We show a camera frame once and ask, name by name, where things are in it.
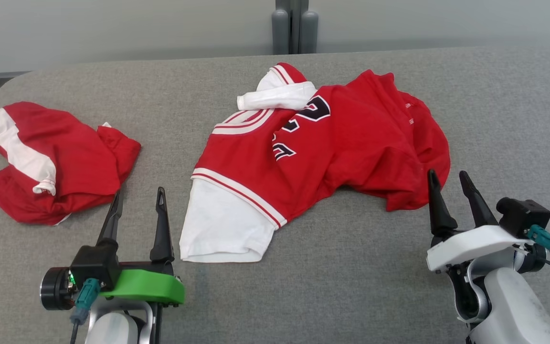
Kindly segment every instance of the gray wall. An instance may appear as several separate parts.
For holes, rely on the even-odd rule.
[[[0,0],[0,73],[270,54],[272,0]]]
[[[309,0],[318,52],[550,45],[550,0]]]

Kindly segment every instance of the gray fabric surface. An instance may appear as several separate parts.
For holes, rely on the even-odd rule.
[[[147,259],[165,187],[177,242],[190,172],[212,127],[235,111],[268,67],[292,63],[315,85],[346,83],[372,68],[394,72],[423,100],[451,147],[444,188],[451,213],[472,226],[457,173],[468,170],[495,210],[499,198],[533,198],[550,209],[550,51],[455,48],[72,65],[32,72],[0,89],[20,100],[105,121],[142,145],[124,185],[121,260]],[[6,161],[0,156],[0,168]],[[93,244],[107,206],[55,227],[20,225],[0,210],[0,343],[65,343],[68,312],[48,312],[39,285]],[[176,261],[187,303],[164,311],[163,343],[462,343],[453,292],[428,271],[428,209],[386,213],[384,201],[339,190],[275,233],[260,263]],[[550,312],[550,267],[526,274]],[[81,330],[83,342],[85,328]]]

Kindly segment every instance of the cable connector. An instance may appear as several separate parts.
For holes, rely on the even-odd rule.
[[[78,323],[79,325],[83,325],[86,322],[90,306],[95,302],[96,297],[99,296],[99,292],[101,292],[99,281],[97,279],[86,279],[76,300],[74,312],[69,317],[72,324]]]
[[[532,225],[526,236],[550,252],[550,233],[539,225]]]

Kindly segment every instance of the green plastic part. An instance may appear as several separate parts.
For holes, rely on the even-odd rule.
[[[122,270],[118,283],[112,291],[100,294],[106,298],[122,298],[147,302],[182,304],[186,290],[179,279],[141,269]]]

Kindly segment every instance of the gray tablecloth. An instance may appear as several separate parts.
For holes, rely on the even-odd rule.
[[[71,65],[31,72],[0,89],[0,107],[27,100],[107,121],[143,149],[124,185],[121,260],[147,259],[165,187],[177,251],[190,173],[212,127],[235,111],[269,67],[286,61],[315,85],[346,83],[367,68],[394,72],[423,100],[451,147],[443,194],[460,226],[472,226],[457,179],[468,170],[495,210],[503,196],[550,209],[550,51],[455,48]],[[6,160],[0,156],[0,168]],[[107,206],[59,226],[15,223],[0,210],[0,343],[65,343],[68,312],[48,312],[39,284],[93,244]],[[186,304],[166,309],[163,343],[458,344],[445,276],[428,271],[428,209],[386,213],[384,201],[339,190],[275,233],[253,264],[176,261]],[[550,312],[550,267],[526,274]],[[83,341],[85,328],[78,342]]]

